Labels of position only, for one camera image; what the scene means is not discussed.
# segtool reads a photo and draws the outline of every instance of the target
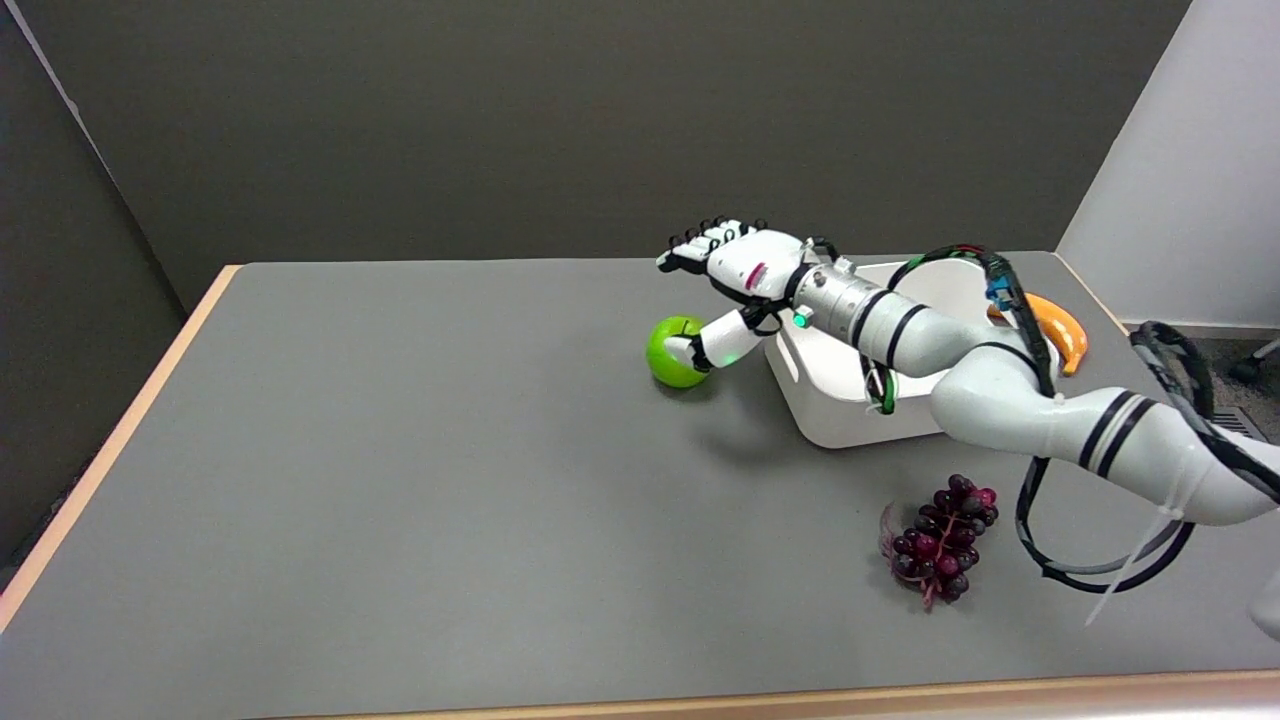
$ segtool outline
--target blue connector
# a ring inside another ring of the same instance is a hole
[[[1007,313],[1014,306],[1014,291],[1007,277],[1001,275],[987,282],[987,300],[995,302],[1001,313]]]

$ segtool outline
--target grapes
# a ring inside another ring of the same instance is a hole
[[[937,520],[927,515],[916,515],[914,525],[915,529],[920,530],[922,533],[933,534],[940,530]]]
[[[943,512],[942,510],[938,510],[937,507],[934,507],[932,505],[922,505],[920,509],[916,510],[916,512],[920,514],[920,515],[924,515],[925,518],[931,518],[934,523],[938,523],[938,524],[946,521],[946,519],[947,519],[947,514],[946,512]]]
[[[964,515],[977,515],[978,512],[982,512],[982,498],[977,495],[970,495],[960,502],[960,512]]]
[[[946,542],[951,547],[969,547],[970,544],[973,544],[975,539],[978,539],[977,533],[974,533],[969,528],[960,528],[957,530],[954,530],[950,536],[947,536]]]
[[[955,555],[943,555],[933,565],[940,575],[947,578],[960,571],[960,561]]]
[[[950,491],[940,489],[933,493],[933,505],[943,512],[951,512],[955,509],[955,496]]]
[[[978,564],[978,551],[972,547],[965,547],[957,550],[955,553],[956,565],[960,568],[961,573],[968,571],[970,568]]]
[[[902,584],[924,594],[925,607],[936,600],[955,602],[969,591],[965,573],[978,564],[973,544],[1000,518],[996,491],[978,488],[960,474],[947,478],[947,487],[934,492],[932,501],[892,539],[892,552],[884,551]]]
[[[947,487],[951,488],[951,492],[954,492],[956,497],[964,497],[969,495],[969,491],[973,489],[973,480],[970,480],[964,475],[956,474],[947,478]]]
[[[933,557],[938,552],[938,541],[931,536],[915,538],[915,555],[918,557]]]
[[[915,577],[915,559],[910,555],[897,555],[893,557],[893,571],[904,578]]]
[[[956,597],[960,597],[961,594],[965,593],[965,591],[969,589],[969,578],[965,578],[964,573],[959,573],[950,580],[947,580],[947,584],[943,585],[942,589],[948,593],[955,593]]]

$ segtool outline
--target gray wall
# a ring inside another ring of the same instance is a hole
[[[1277,40],[1275,0],[1197,1],[1142,91],[1061,243],[1121,320],[1280,328]]]
[[[82,138],[0,8],[0,566],[180,324]]]
[[[1052,249],[1189,0],[40,0],[183,300],[225,263],[644,256],[718,213]]]

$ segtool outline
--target grape stem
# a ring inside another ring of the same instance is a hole
[[[938,565],[938,560],[942,559],[942,551],[946,548],[947,537],[951,536],[951,528],[954,528],[955,524],[956,524],[956,514],[951,512],[951,514],[947,515],[947,529],[942,530],[942,538],[938,539],[938,551],[933,555],[933,566],[934,566],[934,569]],[[925,580],[920,580],[920,585],[924,585],[924,583],[925,583]],[[937,571],[934,571],[933,578],[931,578],[928,580],[928,583],[929,583],[928,587],[922,587],[922,589],[924,591],[924,606],[925,607],[932,607],[933,606],[933,593],[934,592],[942,592],[942,583],[938,582]]]

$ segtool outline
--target wooden table edge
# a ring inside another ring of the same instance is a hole
[[[1084,283],[1084,279],[1057,252],[1051,252],[1080,283],[1094,302],[1106,311],[1116,327],[1125,331],[1111,310]],[[243,265],[227,265],[210,284],[183,324],[164,357],[142,386],[120,421],[106,438],[79,483],[54,515],[49,528],[36,542],[18,573],[0,594],[0,633],[13,620],[31,588],[40,579],[63,539],[79,519],[102,479],[128,445],[142,418],[151,409],[182,360],[201,325],[221,299],[232,278]],[[1179,708],[1194,702],[1262,702],[1280,700],[1280,670],[1240,670],[1226,673],[1175,673],[1155,675],[1110,675],[1100,678],[1051,678],[1041,680],[1001,680],[911,685],[902,688],[865,688],[803,693],[774,693],[717,698],[653,700],[544,707],[507,707],[434,712],[397,712],[394,715],[325,716],[329,720],[517,720],[609,717],[680,717],[681,720],[744,719],[800,720],[882,715],[888,712],[924,712],[931,710],[989,711],[1046,705],[1073,705],[1082,708],[1128,707],[1139,703],[1146,710]]]
[[[227,286],[230,284],[232,278],[241,266],[227,265],[214,278],[212,284],[209,286],[200,304],[196,305],[191,316],[187,318],[182,329],[178,331],[178,337],[169,345],[169,350],[165,351],[155,370],[147,377],[147,382],[142,384],[142,389],[138,391],[133,402],[129,404],[128,410],[120,416],[120,421],[115,424],[111,434],[102,443],[102,448],[99,450],[88,469],[84,470],[79,482],[72,488],[63,506],[58,509],[49,527],[45,528],[40,539],[36,541],[36,546],[32,547],[31,553],[27,555],[27,559],[18,568],[18,573],[9,580],[4,594],[0,594],[0,633],[4,633],[4,629],[9,626],[9,621],[13,620],[22,602],[31,593],[31,588],[35,587],[49,561],[54,557],[54,553],[58,552],[58,547],[67,538],[67,533],[70,532],[76,520],[79,519],[81,512],[84,511],[84,506],[88,505],[93,493],[97,492],[99,486],[102,484],[102,478],[106,477],[111,465],[115,464],[115,459],[120,456],[120,451],[124,450],[129,438],[133,437],[133,430],[138,428],[138,423],[142,421],[147,410],[151,409],[151,404],[169,380],[173,369],[182,360],[183,354],[187,352],[191,341],[195,340],[196,333],[200,332],[200,327],[205,324],[209,314],[214,310],[218,300],[223,296]]]

